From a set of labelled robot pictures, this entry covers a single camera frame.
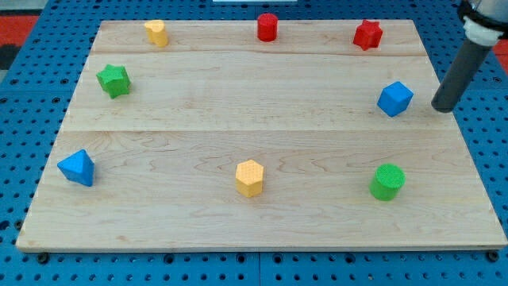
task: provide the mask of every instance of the blue block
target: blue block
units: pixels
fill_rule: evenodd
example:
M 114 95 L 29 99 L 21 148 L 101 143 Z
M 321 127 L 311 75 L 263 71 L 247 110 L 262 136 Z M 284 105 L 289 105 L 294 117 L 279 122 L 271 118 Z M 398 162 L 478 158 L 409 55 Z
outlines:
M 410 104 L 413 92 L 401 82 L 395 82 L 385 87 L 378 100 L 378 106 L 390 117 L 394 117 Z
M 68 180 L 91 187 L 94 182 L 94 162 L 84 149 L 58 163 L 58 168 Z

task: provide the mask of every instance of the green cylinder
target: green cylinder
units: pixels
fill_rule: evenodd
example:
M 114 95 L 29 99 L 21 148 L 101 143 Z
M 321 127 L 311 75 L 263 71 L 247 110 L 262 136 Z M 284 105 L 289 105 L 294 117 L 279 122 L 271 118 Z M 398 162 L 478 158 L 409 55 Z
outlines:
M 404 171 L 394 164 L 382 164 L 375 171 L 369 189 L 379 200 L 392 200 L 406 182 Z

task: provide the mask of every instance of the blue pegboard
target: blue pegboard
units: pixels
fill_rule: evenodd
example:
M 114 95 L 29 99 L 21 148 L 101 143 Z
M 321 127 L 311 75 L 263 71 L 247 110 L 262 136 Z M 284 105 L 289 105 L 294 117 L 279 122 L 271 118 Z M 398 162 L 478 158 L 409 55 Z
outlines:
M 264 12 L 281 19 L 413 19 L 442 79 L 464 39 L 457 3 L 299 0 L 290 6 L 221 6 L 211 0 L 50 0 L 0 85 L 0 284 L 508 284 L 505 249 L 497 261 L 485 252 L 52 253 L 46 261 L 13 245 L 101 20 L 253 20 Z M 455 116 L 505 231 L 507 109 L 508 79 L 490 54 Z

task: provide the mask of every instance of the black cylinder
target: black cylinder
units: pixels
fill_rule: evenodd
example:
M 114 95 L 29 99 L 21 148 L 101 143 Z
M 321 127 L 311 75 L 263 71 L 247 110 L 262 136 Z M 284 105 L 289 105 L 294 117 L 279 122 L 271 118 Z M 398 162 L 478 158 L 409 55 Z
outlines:
M 469 39 L 464 41 L 432 99 L 435 110 L 444 113 L 453 110 L 491 49 Z

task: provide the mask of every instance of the wood plank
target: wood plank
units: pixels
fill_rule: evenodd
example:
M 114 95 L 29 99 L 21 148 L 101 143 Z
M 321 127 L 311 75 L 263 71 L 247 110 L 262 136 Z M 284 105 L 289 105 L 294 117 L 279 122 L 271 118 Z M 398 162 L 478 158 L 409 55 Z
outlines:
M 379 49 L 351 45 L 359 21 L 168 21 L 154 48 L 140 21 L 106 21 L 20 232 L 28 252 L 387 251 L 507 244 L 451 114 L 430 106 L 437 77 L 411 21 L 382 21 Z M 125 65 L 115 100 L 95 73 Z M 401 80 L 415 96 L 388 118 L 376 100 Z M 85 148 L 93 187 L 56 163 Z M 265 167 L 247 199 L 235 167 Z M 407 176 L 375 200 L 383 163 Z M 59 228 L 48 232 L 48 227 Z

